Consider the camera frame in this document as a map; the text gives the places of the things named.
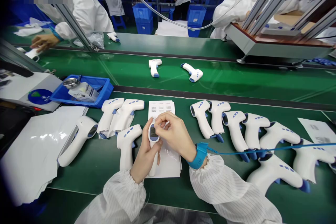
instruction sheet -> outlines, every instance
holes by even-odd
[[[303,118],[298,119],[315,144],[336,143],[336,134],[325,122]],[[336,156],[336,145],[325,146],[323,148],[331,155]]]
[[[148,109],[148,119],[153,117],[155,120],[163,112],[170,111],[175,114],[175,104],[171,100],[150,101]],[[181,156],[172,150],[165,139],[160,151],[160,165],[156,168],[155,176],[146,178],[164,178],[164,177],[180,177],[182,170]]]

bottle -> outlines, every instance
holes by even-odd
[[[80,102],[96,101],[99,93],[86,82],[80,82],[76,78],[69,78],[63,81],[63,86],[69,89],[69,95]]]

barcode label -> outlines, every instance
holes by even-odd
[[[315,139],[318,141],[318,143],[320,144],[328,144],[330,143],[330,139],[329,138],[326,138],[326,137],[315,137]]]
[[[313,130],[319,130],[318,127],[317,127],[316,125],[311,124],[310,126],[311,126],[311,128],[312,128]]]

blue plastic bin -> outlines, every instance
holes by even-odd
[[[187,14],[188,25],[202,25],[206,11],[203,6],[190,5]]]
[[[136,29],[138,30],[138,34],[152,34],[154,25],[153,25],[153,18],[150,20],[149,23],[136,23]]]
[[[78,78],[79,75],[69,75],[68,78]],[[53,92],[53,94],[50,97],[50,100],[55,102],[63,102],[65,104],[70,105],[76,105],[76,106],[86,106],[86,107],[95,107],[100,109],[104,103],[104,101],[108,100],[112,90],[113,86],[110,83],[109,78],[99,78],[99,77],[90,77],[90,76],[82,76],[81,82],[87,82],[91,87],[94,89],[98,89],[101,86],[102,89],[99,91],[99,95],[97,97],[96,102],[94,103],[87,103],[87,102],[79,102],[72,100],[74,97],[69,95],[69,89],[64,87],[62,84],[58,86],[58,88]]]
[[[150,23],[153,20],[153,12],[144,3],[134,5],[133,12],[136,23]]]
[[[201,28],[202,27],[202,25],[190,25],[190,24],[188,24],[188,26],[189,27],[192,27],[192,28]],[[200,31],[201,30],[195,30],[195,31],[193,31],[193,30],[189,30],[188,29],[188,34],[189,34],[189,37],[198,37],[199,35],[200,35]]]

clear plastic bag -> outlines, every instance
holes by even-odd
[[[99,49],[105,49],[104,46],[104,33],[102,32],[93,32],[89,37],[89,41],[94,44]],[[73,42],[76,46],[84,47],[82,42],[77,38]]]

